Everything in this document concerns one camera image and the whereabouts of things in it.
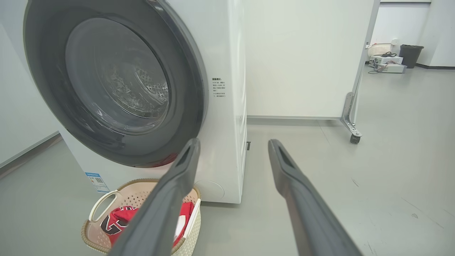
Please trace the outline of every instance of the laundry basket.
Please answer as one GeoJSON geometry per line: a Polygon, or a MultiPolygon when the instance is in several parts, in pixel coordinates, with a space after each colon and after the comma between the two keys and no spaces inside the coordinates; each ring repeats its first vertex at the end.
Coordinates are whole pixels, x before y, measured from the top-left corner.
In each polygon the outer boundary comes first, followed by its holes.
{"type": "Polygon", "coordinates": [[[368,56],[383,55],[392,50],[392,44],[374,44],[368,47],[368,56]]]}
{"type": "MultiPolygon", "coordinates": [[[[101,229],[101,222],[117,207],[126,205],[141,207],[152,189],[158,184],[158,181],[158,179],[136,179],[102,196],[93,206],[89,219],[82,226],[82,240],[90,248],[108,253],[111,250],[111,242],[109,237],[101,229]],[[114,200],[103,211],[100,217],[94,219],[96,209],[111,195],[115,195],[114,200]]],[[[187,202],[193,202],[194,209],[182,239],[172,248],[171,255],[173,256],[190,256],[193,253],[197,237],[199,236],[199,229],[201,228],[201,193],[196,187],[193,187],[191,192],[183,199],[183,203],[187,202]]]]}

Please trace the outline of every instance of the black trash can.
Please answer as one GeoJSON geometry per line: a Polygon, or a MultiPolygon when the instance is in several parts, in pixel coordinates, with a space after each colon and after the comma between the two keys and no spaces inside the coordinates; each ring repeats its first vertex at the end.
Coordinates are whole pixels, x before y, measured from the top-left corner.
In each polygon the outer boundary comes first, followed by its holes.
{"type": "Polygon", "coordinates": [[[399,56],[403,57],[403,65],[408,66],[408,68],[414,68],[419,58],[420,52],[424,48],[423,46],[409,46],[401,45],[399,51],[399,56]]]}

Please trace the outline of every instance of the metal bracket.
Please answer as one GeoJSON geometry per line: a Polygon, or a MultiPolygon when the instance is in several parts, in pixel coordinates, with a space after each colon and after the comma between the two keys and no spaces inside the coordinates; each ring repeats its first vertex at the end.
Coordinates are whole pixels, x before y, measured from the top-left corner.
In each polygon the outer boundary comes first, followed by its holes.
{"type": "Polygon", "coordinates": [[[346,95],[346,101],[344,102],[343,115],[341,116],[341,122],[346,126],[346,128],[356,137],[361,137],[362,134],[355,128],[355,124],[351,122],[351,110],[352,104],[354,103],[354,93],[349,92],[346,95]]]}

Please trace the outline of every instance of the front-loading washing machine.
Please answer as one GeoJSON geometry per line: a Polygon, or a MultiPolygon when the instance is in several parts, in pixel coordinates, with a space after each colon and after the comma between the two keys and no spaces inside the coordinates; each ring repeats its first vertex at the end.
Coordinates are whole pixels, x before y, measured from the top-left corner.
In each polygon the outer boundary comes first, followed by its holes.
{"type": "Polygon", "coordinates": [[[28,2],[30,73],[96,190],[160,178],[198,137],[203,200],[240,203],[242,25],[241,0],[28,2]]]}

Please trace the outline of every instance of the floor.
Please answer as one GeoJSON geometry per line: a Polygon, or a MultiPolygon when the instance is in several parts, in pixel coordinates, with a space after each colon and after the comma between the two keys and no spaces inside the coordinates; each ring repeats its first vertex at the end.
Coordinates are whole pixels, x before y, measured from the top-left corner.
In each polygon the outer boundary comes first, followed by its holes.
{"type": "MultiPolygon", "coordinates": [[[[193,254],[297,254],[268,161],[267,141],[277,138],[364,255],[453,255],[453,81],[455,71],[417,67],[365,73],[358,145],[338,121],[249,121],[242,203],[202,205],[193,254]]],[[[80,237],[99,197],[66,144],[57,143],[0,180],[1,254],[101,255],[80,237]]]]}

